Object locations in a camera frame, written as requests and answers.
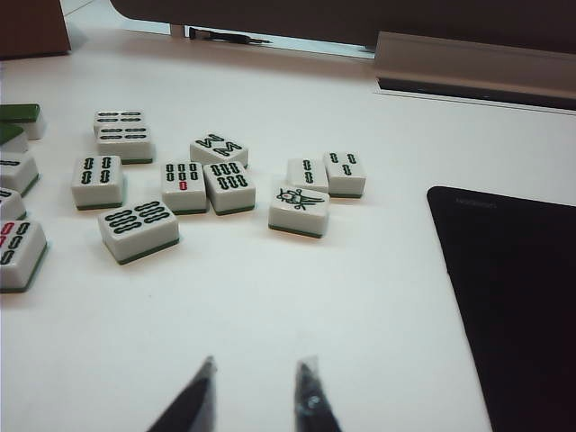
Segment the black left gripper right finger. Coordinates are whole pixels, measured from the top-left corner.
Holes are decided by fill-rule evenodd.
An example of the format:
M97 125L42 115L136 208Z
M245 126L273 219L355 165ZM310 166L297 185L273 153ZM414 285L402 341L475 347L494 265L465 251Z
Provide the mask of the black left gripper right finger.
M304 357L297 364L294 416L296 431L341 431L323 389L316 355Z

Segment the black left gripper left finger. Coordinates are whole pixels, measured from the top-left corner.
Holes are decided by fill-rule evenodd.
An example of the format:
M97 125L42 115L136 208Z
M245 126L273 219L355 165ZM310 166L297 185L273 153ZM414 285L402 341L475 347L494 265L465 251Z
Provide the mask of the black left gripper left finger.
M148 431L215 430L216 362L207 356L193 379L181 390Z

